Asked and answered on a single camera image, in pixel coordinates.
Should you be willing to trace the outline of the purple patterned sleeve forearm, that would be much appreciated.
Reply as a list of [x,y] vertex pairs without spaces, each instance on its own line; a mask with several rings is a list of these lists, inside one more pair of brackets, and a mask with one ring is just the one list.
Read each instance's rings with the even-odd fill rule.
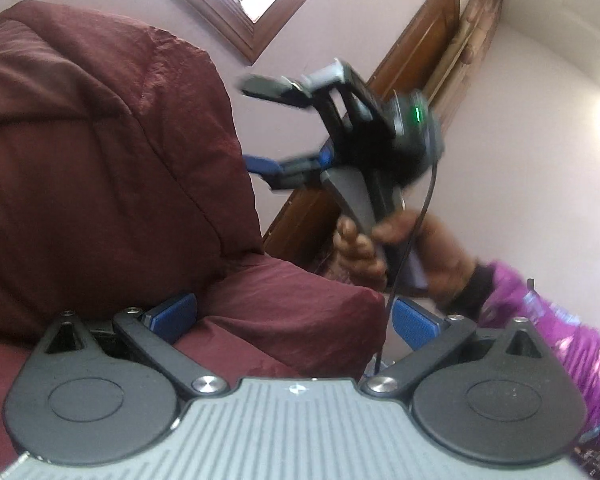
[[466,316],[481,327],[502,328],[516,316],[528,318],[584,397],[588,419],[573,458],[600,479],[600,331],[541,297],[501,262],[472,264],[444,278],[436,292],[443,312]]

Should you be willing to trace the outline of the person's right hand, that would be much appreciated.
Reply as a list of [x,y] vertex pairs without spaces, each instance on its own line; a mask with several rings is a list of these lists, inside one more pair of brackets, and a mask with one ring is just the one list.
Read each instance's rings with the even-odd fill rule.
[[428,283],[425,296],[439,306],[446,306],[469,283],[477,266],[476,259],[437,217],[428,214],[416,230],[417,218],[415,209],[398,211],[366,236],[358,232],[353,220],[340,217],[334,233],[337,260],[353,284],[381,292],[388,284],[388,268],[376,254],[376,247],[399,245],[416,232],[415,252]]

